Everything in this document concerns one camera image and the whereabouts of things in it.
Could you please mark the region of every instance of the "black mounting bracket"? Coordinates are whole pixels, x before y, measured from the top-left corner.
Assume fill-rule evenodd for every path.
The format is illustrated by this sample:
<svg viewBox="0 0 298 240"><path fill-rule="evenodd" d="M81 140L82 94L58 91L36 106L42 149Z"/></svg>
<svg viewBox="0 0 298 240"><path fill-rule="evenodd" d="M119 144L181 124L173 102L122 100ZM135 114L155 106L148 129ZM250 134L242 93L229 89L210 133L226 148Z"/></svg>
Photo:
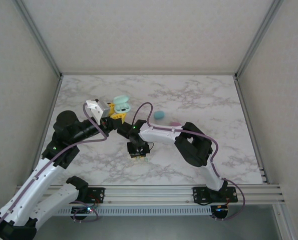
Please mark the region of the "black mounting bracket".
<svg viewBox="0 0 298 240"><path fill-rule="evenodd" d="M193 187L193 200L196 204L211 203L237 203L238 197L233 186L227 186L221 193L213 191L206 186Z"/></svg>
<svg viewBox="0 0 298 240"><path fill-rule="evenodd" d="M196 125L186 122L182 126L183 130L204 134ZM212 153L212 142L202 136L182 132L175 138L175 146L183 156L184 160L192 166L206 166L208 158Z"/></svg>
<svg viewBox="0 0 298 240"><path fill-rule="evenodd" d="M104 187L88 187L87 195L83 202L86 204L102 204L104 200Z"/></svg>

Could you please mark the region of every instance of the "pink object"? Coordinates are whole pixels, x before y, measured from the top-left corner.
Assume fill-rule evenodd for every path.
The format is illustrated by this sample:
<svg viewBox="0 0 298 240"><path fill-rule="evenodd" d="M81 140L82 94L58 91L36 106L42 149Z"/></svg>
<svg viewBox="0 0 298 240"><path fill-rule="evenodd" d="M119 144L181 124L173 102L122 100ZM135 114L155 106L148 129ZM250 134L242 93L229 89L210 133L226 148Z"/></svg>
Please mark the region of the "pink object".
<svg viewBox="0 0 298 240"><path fill-rule="evenodd" d="M170 123L170 126L172 126L172 127L177 127L177 126L182 126L182 124L179 123L179 122L176 122L176 121L172 121L172 122Z"/></svg>

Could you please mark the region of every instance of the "black cable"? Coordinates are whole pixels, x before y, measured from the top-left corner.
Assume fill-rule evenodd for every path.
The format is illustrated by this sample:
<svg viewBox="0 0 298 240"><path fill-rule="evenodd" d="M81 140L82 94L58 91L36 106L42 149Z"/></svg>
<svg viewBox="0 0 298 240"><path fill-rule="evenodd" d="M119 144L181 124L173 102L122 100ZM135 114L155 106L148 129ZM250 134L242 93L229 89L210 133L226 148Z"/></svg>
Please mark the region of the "black cable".
<svg viewBox="0 0 298 240"><path fill-rule="evenodd" d="M199 202L197 202L197 204L199 204L199 205L201 205L201 206L207 206L207 205L209 205L209 204L211 204L212 202L208 202L208 203L199 203Z"/></svg>
<svg viewBox="0 0 298 240"><path fill-rule="evenodd" d="M152 147L150 148L150 151L151 151L154 147L154 142L148 142L148 144L153 144Z"/></svg>

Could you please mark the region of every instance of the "white wall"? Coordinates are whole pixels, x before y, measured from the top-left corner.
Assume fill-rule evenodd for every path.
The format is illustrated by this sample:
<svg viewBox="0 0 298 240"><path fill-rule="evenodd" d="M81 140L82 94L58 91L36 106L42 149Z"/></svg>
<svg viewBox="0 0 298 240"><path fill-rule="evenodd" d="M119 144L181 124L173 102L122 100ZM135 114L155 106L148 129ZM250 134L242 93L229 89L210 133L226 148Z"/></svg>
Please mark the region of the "white wall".
<svg viewBox="0 0 298 240"><path fill-rule="evenodd" d="M24 0L63 73L233 73L272 0Z"/></svg>
<svg viewBox="0 0 298 240"><path fill-rule="evenodd" d="M31 170L57 85L10 0L0 0L0 207Z"/></svg>
<svg viewBox="0 0 298 240"><path fill-rule="evenodd" d="M298 229L298 0L285 0L240 79L265 166Z"/></svg>

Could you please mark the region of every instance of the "gray floor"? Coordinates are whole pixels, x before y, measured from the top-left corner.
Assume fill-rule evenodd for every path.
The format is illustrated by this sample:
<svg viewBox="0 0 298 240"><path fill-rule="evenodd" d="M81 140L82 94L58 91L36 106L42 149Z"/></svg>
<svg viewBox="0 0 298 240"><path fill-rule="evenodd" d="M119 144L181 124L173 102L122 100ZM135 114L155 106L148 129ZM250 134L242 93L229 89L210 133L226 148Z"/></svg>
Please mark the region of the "gray floor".
<svg viewBox="0 0 298 240"><path fill-rule="evenodd" d="M235 219L218 222L209 216L103 217L73 223L69 217L49 219L35 240L279 240L271 206L246 206Z"/></svg>

